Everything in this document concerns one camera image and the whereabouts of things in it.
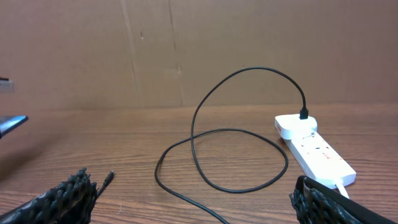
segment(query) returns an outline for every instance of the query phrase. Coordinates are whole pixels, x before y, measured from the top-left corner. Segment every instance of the power cord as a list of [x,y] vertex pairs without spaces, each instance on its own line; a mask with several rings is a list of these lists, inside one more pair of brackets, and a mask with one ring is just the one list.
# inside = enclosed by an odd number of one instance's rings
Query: power cord
[[[172,194],[172,195],[174,195],[174,196],[176,196],[176,197],[178,197],[178,198],[180,198],[180,199],[182,199],[182,200],[184,200],[184,201],[186,201],[186,202],[189,202],[189,203],[191,203],[191,204],[194,205],[194,206],[197,206],[197,207],[203,209],[204,211],[208,212],[210,215],[213,215],[215,218],[217,218],[217,219],[218,219],[220,222],[222,222],[222,223],[228,223],[228,222],[227,222],[223,217],[221,217],[219,214],[217,214],[216,212],[214,212],[214,211],[212,211],[211,209],[207,208],[206,206],[204,206],[204,205],[202,205],[202,204],[200,204],[200,203],[198,203],[198,202],[195,202],[195,201],[193,201],[193,200],[187,198],[186,196],[181,195],[181,194],[179,194],[179,193],[177,193],[177,192],[175,192],[175,191],[169,189],[168,187],[166,187],[166,186],[159,180],[158,171],[159,171],[159,167],[160,167],[160,166],[162,165],[162,163],[163,163],[163,160],[164,160],[166,154],[167,154],[172,148],[174,148],[175,146],[178,146],[179,144],[182,144],[182,143],[185,143],[185,142],[191,140],[191,149],[192,149],[193,160],[195,161],[195,164],[196,164],[196,166],[197,166],[197,169],[198,169],[200,175],[202,176],[203,180],[205,180],[205,182],[206,182],[208,185],[212,186],[213,188],[215,188],[215,189],[217,189],[217,190],[224,191],[224,192],[227,192],[227,193],[232,193],[232,194],[242,194],[242,193],[247,193],[247,192],[253,192],[253,191],[257,191],[257,190],[263,189],[264,187],[270,186],[271,184],[273,184],[274,182],[276,182],[279,178],[281,178],[281,177],[283,176],[283,174],[286,172],[287,167],[288,167],[288,165],[289,165],[289,159],[287,158],[286,153],[285,153],[285,152],[283,151],[283,149],[282,149],[281,147],[279,147],[276,143],[272,142],[271,140],[269,140],[269,139],[267,139],[267,138],[265,138],[265,137],[263,137],[263,136],[261,136],[261,135],[259,135],[259,134],[256,134],[256,133],[253,133],[253,132],[244,130],[244,129],[237,129],[237,128],[220,128],[220,129],[213,129],[213,130],[205,131],[205,132],[200,133],[200,134],[197,134],[197,135],[193,135],[193,127],[194,127],[194,125],[195,125],[195,119],[196,119],[196,117],[197,117],[197,114],[198,114],[198,111],[199,111],[200,107],[201,107],[202,104],[206,101],[206,99],[207,99],[207,98],[208,98],[208,97],[209,97],[221,84],[223,84],[226,80],[230,79],[231,77],[233,77],[233,76],[235,76],[235,75],[237,75],[237,74],[239,74],[239,73],[241,73],[241,72],[245,72],[245,71],[248,71],[248,70],[268,70],[268,71],[274,72],[274,73],[276,73],[276,74],[278,74],[278,75],[281,75],[281,76],[285,77],[286,79],[288,79],[290,82],[292,82],[292,83],[297,87],[297,89],[299,90],[299,92],[300,92],[300,94],[301,94],[301,96],[302,96],[302,98],[303,98],[303,108],[300,110],[300,119],[307,119],[307,118],[308,118],[308,109],[307,109],[307,106],[306,106],[306,104],[305,104],[304,93],[303,93],[303,91],[301,90],[301,88],[299,87],[299,85],[298,85],[294,80],[292,80],[289,76],[283,74],[282,72],[280,72],[280,71],[278,71],[278,70],[275,70],[275,69],[273,69],[273,68],[268,68],[268,67],[249,67],[249,68],[243,68],[243,69],[240,69],[240,70],[238,70],[238,71],[236,71],[236,72],[234,72],[234,73],[228,75],[228,76],[227,76],[226,78],[224,78],[221,82],[219,82],[219,84],[217,84],[212,90],[210,90],[209,93],[207,93],[207,95],[206,95],[206,96],[204,97],[204,99],[200,102],[200,104],[198,105],[198,107],[197,107],[195,113],[193,114],[193,119],[192,119],[192,124],[191,124],[191,137],[190,137],[190,138],[187,138],[187,139],[184,139],[184,140],[182,140],[182,141],[180,141],[180,142],[177,142],[177,143],[171,145],[169,148],[167,148],[167,149],[163,152],[163,154],[162,154],[162,156],[160,157],[159,161],[157,162],[157,165],[156,165],[156,168],[155,168],[155,180],[156,180],[157,184],[159,184],[160,187],[162,187],[162,188],[163,188],[165,191],[167,191],[168,193],[170,193],[170,194]],[[274,146],[274,147],[283,155],[283,157],[285,158],[285,167],[284,167],[284,168],[282,169],[282,171],[281,171],[278,175],[276,175],[276,177],[274,177],[272,180],[266,182],[265,184],[262,184],[262,185],[260,185],[260,186],[253,187],[253,188],[250,188],[250,189],[232,190],[232,189],[226,189],[226,188],[224,188],[224,187],[220,187],[220,186],[215,185],[215,184],[212,183],[209,179],[207,179],[206,175],[203,173],[202,169],[200,168],[200,165],[199,165],[199,162],[198,162],[196,153],[195,153],[195,147],[194,147],[194,144],[193,144],[193,140],[194,140],[195,138],[204,136],[204,135],[206,135],[206,134],[215,133],[215,132],[218,132],[218,131],[240,131],[240,132],[243,132],[243,133],[246,133],[246,134],[250,134],[250,135],[252,135],[252,136],[255,136],[255,137],[259,138],[259,139],[262,139],[262,140],[268,142],[270,145]]]

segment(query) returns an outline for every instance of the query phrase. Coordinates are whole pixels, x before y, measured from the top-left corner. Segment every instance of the white power strip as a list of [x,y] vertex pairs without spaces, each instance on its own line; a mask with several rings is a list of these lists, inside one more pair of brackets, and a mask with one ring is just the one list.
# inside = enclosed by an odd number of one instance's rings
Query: white power strip
[[276,130],[305,175],[330,189],[339,189],[348,197],[344,186],[355,181],[355,170],[317,133],[318,126],[313,117],[300,120],[299,116],[276,116]]

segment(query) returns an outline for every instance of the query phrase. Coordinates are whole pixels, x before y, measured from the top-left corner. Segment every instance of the wooden tabletop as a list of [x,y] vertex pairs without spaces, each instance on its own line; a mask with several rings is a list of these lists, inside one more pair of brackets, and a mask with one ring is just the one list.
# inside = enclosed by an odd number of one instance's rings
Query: wooden tabletop
[[[310,105],[318,132],[353,167],[346,189],[355,202],[398,222],[398,105]],[[172,149],[161,181],[204,204],[231,223],[297,223],[290,204],[303,171],[274,128],[274,117],[298,113],[298,105],[214,106],[200,110],[195,131],[243,128],[282,146],[285,175],[248,194],[207,185],[189,143]],[[199,208],[162,190],[154,169],[171,144],[187,138],[194,108],[46,111],[0,140],[0,213],[67,180],[87,167],[91,181],[116,176],[99,198],[92,223],[218,223]],[[215,184],[245,189],[267,182],[284,166],[282,155],[244,133],[216,133],[195,141],[204,173]]]

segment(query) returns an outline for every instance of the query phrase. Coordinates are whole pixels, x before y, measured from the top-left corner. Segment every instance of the brown wall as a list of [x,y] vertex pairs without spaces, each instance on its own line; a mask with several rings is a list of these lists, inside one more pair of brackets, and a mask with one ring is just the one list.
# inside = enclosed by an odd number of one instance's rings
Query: brown wall
[[[196,105],[253,65],[309,103],[398,103],[398,1],[0,1],[0,76],[16,81],[0,110]],[[264,72],[209,99],[299,102]]]

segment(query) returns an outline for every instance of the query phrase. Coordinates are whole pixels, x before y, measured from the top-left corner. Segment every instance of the white charger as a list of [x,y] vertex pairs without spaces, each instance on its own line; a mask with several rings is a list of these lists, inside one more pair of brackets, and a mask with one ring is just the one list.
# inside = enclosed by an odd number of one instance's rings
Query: white charger
[[305,175],[330,189],[344,188],[355,181],[355,170],[317,133],[315,118],[300,119],[299,114],[275,117],[275,128],[292,151]]

